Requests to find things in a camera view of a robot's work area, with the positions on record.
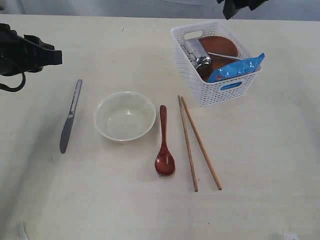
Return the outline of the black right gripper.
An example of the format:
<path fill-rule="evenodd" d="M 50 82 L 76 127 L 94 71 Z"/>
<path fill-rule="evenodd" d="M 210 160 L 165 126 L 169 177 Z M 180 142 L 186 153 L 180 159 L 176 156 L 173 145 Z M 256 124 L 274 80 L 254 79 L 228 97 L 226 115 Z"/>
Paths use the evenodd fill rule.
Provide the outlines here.
<path fill-rule="evenodd" d="M 268 0 L 216 0 L 218 4 L 224 3 L 222 13 L 226 20 L 233 18 L 241 9 L 249 8 L 254 11 Z"/>

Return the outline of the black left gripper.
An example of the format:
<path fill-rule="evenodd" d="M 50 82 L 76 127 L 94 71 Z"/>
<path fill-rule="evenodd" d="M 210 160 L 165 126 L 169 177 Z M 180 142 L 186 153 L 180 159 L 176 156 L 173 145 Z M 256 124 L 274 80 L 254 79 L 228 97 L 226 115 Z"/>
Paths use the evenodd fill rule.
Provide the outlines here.
<path fill-rule="evenodd" d="M 44 66 L 61 65 L 62 51 L 34 35 L 19 36 L 10 25 L 0 25 L 0 74 L 37 73 Z"/>

